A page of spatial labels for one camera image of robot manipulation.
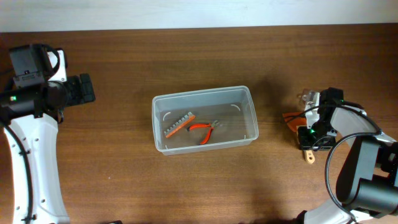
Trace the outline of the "clear plastic container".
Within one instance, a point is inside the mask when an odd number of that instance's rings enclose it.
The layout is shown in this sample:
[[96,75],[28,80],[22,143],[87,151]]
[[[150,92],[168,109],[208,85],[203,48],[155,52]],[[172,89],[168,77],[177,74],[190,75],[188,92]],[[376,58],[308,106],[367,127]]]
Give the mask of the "clear plastic container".
[[[166,138],[164,131],[188,112],[196,118]],[[202,130],[187,131],[190,125],[215,120],[220,124],[205,145],[199,145]],[[165,156],[245,146],[259,137],[256,110],[246,86],[156,96],[152,100],[152,127],[155,147]]]

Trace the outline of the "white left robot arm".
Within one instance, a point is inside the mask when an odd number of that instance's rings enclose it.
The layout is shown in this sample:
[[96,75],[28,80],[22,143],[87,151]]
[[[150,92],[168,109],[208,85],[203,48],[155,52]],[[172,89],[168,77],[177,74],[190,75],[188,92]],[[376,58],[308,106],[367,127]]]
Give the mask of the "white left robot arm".
[[12,161],[13,223],[69,223],[58,176],[58,125],[66,107],[95,99],[87,73],[1,93],[1,126]]

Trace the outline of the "clear case of coloured bits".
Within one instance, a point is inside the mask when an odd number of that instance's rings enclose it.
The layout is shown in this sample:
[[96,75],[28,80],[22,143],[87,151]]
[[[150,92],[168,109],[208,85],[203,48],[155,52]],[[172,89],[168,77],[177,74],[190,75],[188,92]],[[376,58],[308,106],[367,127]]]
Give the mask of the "clear case of coloured bits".
[[301,105],[317,105],[319,103],[320,92],[310,89],[304,89],[298,96]]

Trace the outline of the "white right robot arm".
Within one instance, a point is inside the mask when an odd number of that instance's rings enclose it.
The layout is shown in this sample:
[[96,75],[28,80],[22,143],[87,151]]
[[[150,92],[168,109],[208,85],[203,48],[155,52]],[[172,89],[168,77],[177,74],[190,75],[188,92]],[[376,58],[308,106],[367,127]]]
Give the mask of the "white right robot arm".
[[[367,116],[364,108],[346,101],[343,90],[304,90],[303,111],[286,122],[297,134],[308,163],[315,151],[328,151],[325,185],[330,198],[319,207],[298,215],[297,223],[359,223],[397,215],[397,141]],[[329,169],[343,143],[349,153],[336,181],[330,185]]]

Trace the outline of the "orange handled pliers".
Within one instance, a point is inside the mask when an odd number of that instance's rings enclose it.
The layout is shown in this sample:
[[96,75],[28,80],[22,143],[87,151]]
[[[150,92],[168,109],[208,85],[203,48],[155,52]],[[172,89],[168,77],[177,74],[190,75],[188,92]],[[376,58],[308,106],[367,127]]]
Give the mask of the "orange handled pliers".
[[208,143],[208,141],[211,138],[212,132],[219,124],[220,124],[220,122],[218,120],[215,120],[210,123],[196,123],[196,124],[190,125],[187,128],[187,131],[193,132],[197,129],[202,130],[203,139],[199,142],[199,145],[205,145]]

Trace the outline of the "orange socket bit rail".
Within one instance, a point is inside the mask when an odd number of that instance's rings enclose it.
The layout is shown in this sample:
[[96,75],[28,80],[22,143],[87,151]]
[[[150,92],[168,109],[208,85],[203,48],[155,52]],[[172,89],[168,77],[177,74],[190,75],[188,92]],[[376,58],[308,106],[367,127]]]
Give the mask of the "orange socket bit rail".
[[196,116],[193,113],[188,112],[187,114],[182,116],[180,119],[178,119],[173,125],[171,125],[171,127],[167,128],[164,131],[165,137],[166,138],[171,137],[176,132],[178,132],[180,129],[182,129],[184,126],[186,126],[188,123],[193,121],[195,118],[196,118]]

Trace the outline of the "orange scraper with wooden handle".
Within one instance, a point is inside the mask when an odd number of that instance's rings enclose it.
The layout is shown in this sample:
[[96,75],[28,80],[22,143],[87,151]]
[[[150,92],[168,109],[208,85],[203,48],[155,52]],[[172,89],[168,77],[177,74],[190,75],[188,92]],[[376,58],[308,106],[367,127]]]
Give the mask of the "orange scraper with wooden handle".
[[[307,120],[305,118],[305,116],[300,116],[296,119],[294,119],[293,121],[288,123],[288,120],[292,119],[294,116],[299,115],[300,112],[291,112],[291,113],[283,113],[282,117],[283,120],[285,121],[285,123],[287,124],[287,126],[289,127],[289,129],[296,134],[297,139],[299,138],[299,128],[307,127]],[[312,150],[302,150],[303,151],[303,157],[305,159],[305,161],[308,164],[313,164],[315,162],[315,156],[313,155],[313,151]]]

